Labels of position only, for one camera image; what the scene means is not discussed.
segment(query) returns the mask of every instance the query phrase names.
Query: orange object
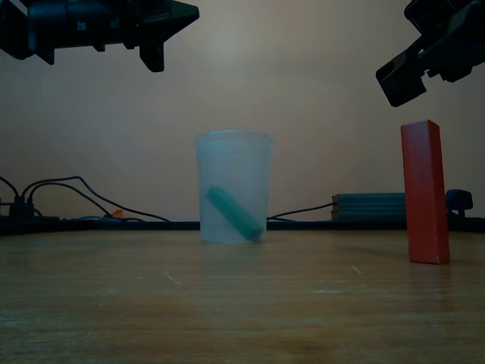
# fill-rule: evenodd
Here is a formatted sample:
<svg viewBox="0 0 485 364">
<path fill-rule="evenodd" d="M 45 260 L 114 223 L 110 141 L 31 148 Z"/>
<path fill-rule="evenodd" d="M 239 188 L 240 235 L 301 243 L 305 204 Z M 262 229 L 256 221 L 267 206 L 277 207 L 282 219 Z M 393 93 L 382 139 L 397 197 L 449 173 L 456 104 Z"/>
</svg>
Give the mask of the orange object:
<svg viewBox="0 0 485 364">
<path fill-rule="evenodd" d="M 402 125 L 401 138 L 409 260 L 447 263 L 448 220 L 440 127 L 430 120 Z"/>
<path fill-rule="evenodd" d="M 111 213 L 111 216 L 114 218 L 125 218 L 125 216 L 123 215 L 123 210 L 114 210 Z"/>
</svg>

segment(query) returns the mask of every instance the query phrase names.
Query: plastic cup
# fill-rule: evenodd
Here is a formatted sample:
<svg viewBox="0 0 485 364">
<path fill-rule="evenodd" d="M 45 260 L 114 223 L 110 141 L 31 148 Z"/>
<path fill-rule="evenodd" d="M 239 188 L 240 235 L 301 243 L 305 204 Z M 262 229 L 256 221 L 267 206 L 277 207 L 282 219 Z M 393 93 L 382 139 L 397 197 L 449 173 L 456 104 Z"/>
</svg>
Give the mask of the plastic cup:
<svg viewBox="0 0 485 364">
<path fill-rule="evenodd" d="M 266 233 L 273 139 L 250 131 L 196 138 L 202 239 L 249 243 Z"/>
</svg>

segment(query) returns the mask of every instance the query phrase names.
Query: green marker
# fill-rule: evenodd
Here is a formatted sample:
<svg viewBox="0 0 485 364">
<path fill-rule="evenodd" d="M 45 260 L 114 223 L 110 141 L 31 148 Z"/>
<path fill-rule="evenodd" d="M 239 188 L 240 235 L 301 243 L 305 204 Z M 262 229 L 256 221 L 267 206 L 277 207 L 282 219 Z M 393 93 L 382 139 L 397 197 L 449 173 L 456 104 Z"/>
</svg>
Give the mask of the green marker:
<svg viewBox="0 0 485 364">
<path fill-rule="evenodd" d="M 211 187 L 207 198 L 246 240 L 257 240 L 263 234 L 264 228 L 222 187 Z"/>
</svg>

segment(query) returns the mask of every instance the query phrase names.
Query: black robotic arm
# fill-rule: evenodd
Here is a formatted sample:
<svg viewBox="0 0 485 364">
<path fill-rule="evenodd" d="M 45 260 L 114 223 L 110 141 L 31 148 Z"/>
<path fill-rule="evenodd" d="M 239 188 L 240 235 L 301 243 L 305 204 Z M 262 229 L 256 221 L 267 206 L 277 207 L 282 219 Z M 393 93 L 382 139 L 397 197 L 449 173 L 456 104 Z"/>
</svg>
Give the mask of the black robotic arm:
<svg viewBox="0 0 485 364">
<path fill-rule="evenodd" d="M 425 93 L 425 74 L 455 82 L 485 61 L 482 0 L 413 0 L 405 16 L 421 36 L 376 74 L 392 106 Z"/>
<path fill-rule="evenodd" d="M 16 59 L 38 55 L 54 64 L 59 48 L 139 46 L 150 71 L 164 70 L 164 43 L 199 19 L 199 9 L 172 0 L 22 0 L 27 16 L 0 0 L 0 49 Z"/>
</svg>

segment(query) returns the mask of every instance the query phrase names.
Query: table surface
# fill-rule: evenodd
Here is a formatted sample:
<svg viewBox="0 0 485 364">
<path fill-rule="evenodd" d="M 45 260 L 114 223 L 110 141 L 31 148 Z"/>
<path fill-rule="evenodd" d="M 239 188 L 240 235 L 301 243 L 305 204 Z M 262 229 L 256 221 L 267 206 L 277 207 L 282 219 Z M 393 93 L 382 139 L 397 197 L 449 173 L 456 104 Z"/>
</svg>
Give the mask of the table surface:
<svg viewBox="0 0 485 364">
<path fill-rule="evenodd" d="M 1 363 L 472 363 L 485 359 L 485 235 L 410 263 L 404 231 L 0 238 Z"/>
</svg>

